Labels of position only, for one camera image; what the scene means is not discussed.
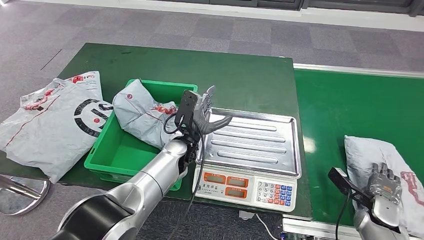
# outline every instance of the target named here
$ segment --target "digital weighing scale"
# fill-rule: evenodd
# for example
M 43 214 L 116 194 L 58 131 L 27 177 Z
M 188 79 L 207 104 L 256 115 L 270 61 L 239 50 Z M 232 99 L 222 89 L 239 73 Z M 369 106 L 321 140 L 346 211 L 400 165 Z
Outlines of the digital weighing scale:
M 209 121 L 230 124 L 205 138 L 204 167 L 196 197 L 291 212 L 301 177 L 296 119 L 212 108 Z M 200 172 L 197 154 L 192 191 Z

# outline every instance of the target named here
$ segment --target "scale keypad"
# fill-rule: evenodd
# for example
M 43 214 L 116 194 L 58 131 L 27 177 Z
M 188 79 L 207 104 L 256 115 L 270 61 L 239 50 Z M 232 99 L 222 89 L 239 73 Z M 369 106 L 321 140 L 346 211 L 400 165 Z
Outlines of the scale keypad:
M 290 207 L 292 204 L 292 190 L 293 187 L 287 184 L 259 181 L 256 201 Z

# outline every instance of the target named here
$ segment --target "green workbench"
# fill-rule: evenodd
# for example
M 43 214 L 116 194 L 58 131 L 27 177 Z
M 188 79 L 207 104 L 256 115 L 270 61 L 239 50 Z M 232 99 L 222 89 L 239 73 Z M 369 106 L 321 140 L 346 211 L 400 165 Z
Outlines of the green workbench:
M 103 99 L 110 103 L 129 79 L 140 78 L 195 84 L 199 93 L 215 85 L 216 91 L 212 100 L 214 107 L 292 116 L 298 123 L 300 158 L 301 164 L 305 165 L 291 58 L 87 43 L 58 77 L 66 79 L 89 71 L 100 72 Z M 85 169 L 83 165 L 85 158 L 86 156 L 60 180 L 60 183 L 101 189 L 110 189 L 118 185 L 102 181 Z M 167 197 L 180 200 L 191 198 L 194 168 L 194 164 L 189 166 L 181 188 L 178 191 L 170 191 Z M 0 173 L 18 177 L 45 178 L 38 169 L 21 166 L 7 160 L 4 155 L 0 156 Z M 296 208 L 290 214 L 311 218 L 311 197 L 305 167 L 302 174 L 303 176 L 297 181 Z M 195 200 L 247 210 L 273 212 L 205 198 Z
M 344 135 L 392 143 L 424 181 L 424 73 L 303 64 L 294 73 L 314 220 L 335 223 L 346 198 L 327 177 L 346 169 Z M 349 204 L 341 224 L 353 215 Z
M 106 101 L 130 78 L 194 83 L 199 92 L 215 84 L 217 107 L 289 115 L 299 120 L 293 106 L 297 101 L 290 100 L 296 92 L 293 85 L 287 85 L 293 77 L 288 65 L 289 58 L 86 44 L 59 77 L 100 71 Z M 290 214 L 336 222 L 345 196 L 327 174 L 331 167 L 346 169 L 344 135 L 393 143 L 418 178 L 424 180 L 419 146 L 419 137 L 424 134 L 424 74 L 295 64 L 294 76 L 305 158 L 296 209 Z M 21 166 L 1 154 L 0 173 L 45 178 L 38 169 Z M 187 199 L 192 178 L 185 177 L 181 192 L 168 196 Z M 61 183 L 102 189 L 116 186 L 85 169 L 83 160 Z M 352 225 L 352 219 L 349 204 L 341 223 Z

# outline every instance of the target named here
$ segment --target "orange display panel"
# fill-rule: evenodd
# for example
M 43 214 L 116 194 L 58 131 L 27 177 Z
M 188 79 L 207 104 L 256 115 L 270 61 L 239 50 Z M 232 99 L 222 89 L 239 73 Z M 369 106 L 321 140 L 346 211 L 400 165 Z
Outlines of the orange display panel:
M 226 179 L 226 184 L 231 186 L 241 187 L 241 188 L 247 188 L 249 184 L 249 179 L 229 176 Z
M 248 191 L 246 189 L 239 189 L 235 187 L 226 187 L 225 195 L 235 198 L 245 199 L 248 196 Z
M 224 175 L 209 173 L 209 172 L 204 173 L 203 180 L 205 182 L 211 182 L 211 183 L 217 183 L 217 184 L 226 183 L 226 177 Z

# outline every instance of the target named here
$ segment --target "plastic bag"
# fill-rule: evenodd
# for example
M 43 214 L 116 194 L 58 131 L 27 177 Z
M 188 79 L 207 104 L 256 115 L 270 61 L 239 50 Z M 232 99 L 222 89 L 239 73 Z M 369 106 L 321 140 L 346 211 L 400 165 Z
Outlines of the plastic bag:
M 98 72 L 80 76 L 55 78 L 22 96 L 17 112 L 0 124 L 0 149 L 7 158 L 40 168 L 52 183 L 90 150 L 113 109 L 101 101 L 100 81 L 87 83 Z
M 360 189 L 368 184 L 373 163 L 386 163 L 400 177 L 403 209 L 400 223 L 408 233 L 424 238 L 424 188 L 411 168 L 391 143 L 371 138 L 344 136 L 347 173 Z
M 112 104 L 124 131 L 160 150 L 167 142 L 182 135 L 179 131 L 174 134 L 164 131 L 165 120 L 177 112 L 175 103 L 156 102 L 139 79 L 118 92 Z M 172 118 L 166 124 L 166 130 L 172 132 L 175 129 Z

